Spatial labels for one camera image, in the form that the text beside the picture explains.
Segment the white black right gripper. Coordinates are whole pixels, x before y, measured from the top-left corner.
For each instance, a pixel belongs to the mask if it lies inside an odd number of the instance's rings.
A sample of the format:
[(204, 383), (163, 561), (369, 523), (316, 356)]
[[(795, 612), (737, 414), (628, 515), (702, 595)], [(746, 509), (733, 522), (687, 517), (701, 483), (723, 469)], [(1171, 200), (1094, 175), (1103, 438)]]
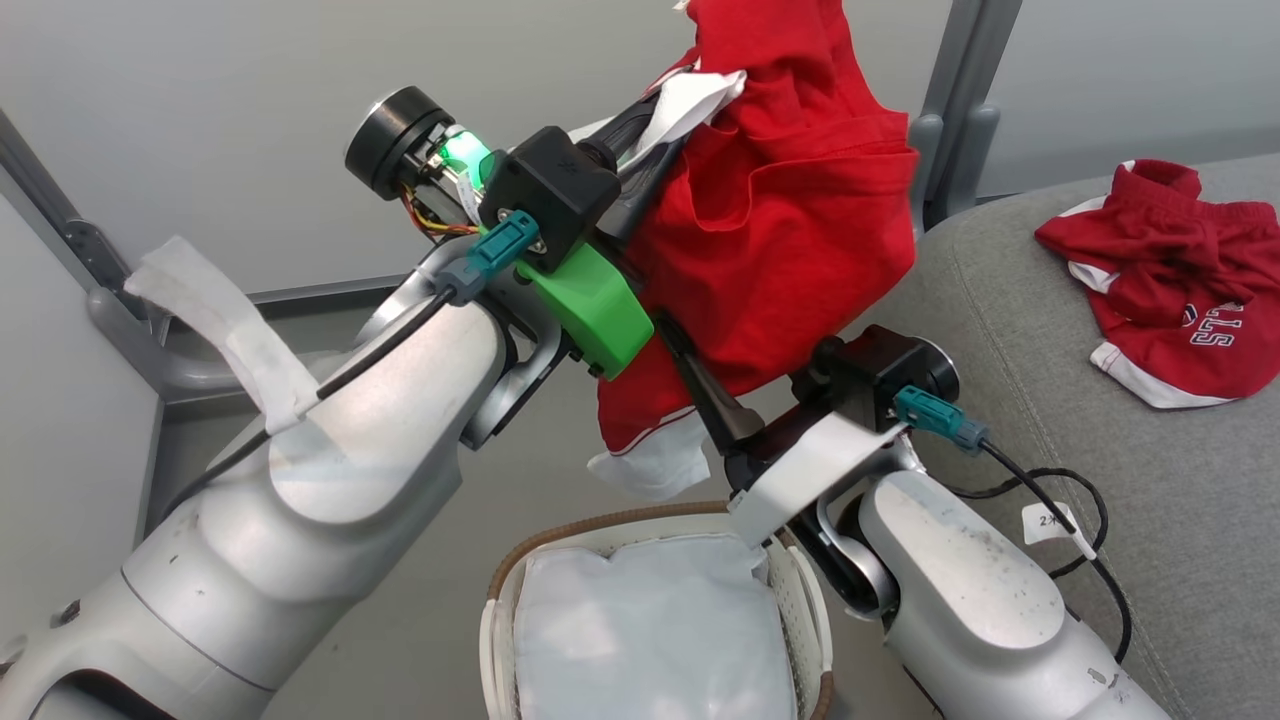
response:
[(765, 429), (759, 413), (742, 406), (701, 361), (692, 340), (671, 315), (655, 315), (667, 347), (712, 443), (724, 457), (735, 489), (730, 528), (745, 546), (762, 546), (777, 530), (823, 498), (840, 497), (906, 466), (900, 439), (906, 424), (869, 430), (838, 413), (823, 416), (776, 460), (764, 464), (741, 446)]

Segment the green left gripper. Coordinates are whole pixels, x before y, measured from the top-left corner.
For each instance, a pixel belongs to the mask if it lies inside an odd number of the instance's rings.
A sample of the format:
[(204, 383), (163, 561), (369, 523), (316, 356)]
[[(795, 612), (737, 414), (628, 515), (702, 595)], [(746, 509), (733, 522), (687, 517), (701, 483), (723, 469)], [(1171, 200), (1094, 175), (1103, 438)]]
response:
[[(659, 92), (639, 99), (582, 140), (582, 151), (600, 168), (631, 169), (603, 215), (603, 237), (611, 243), (630, 242), (669, 172), (668, 143), (640, 149), (659, 99)], [(540, 272), (524, 259), (518, 270), (605, 382), (625, 372), (654, 334), (622, 273), (589, 243), (576, 247), (554, 272)]]

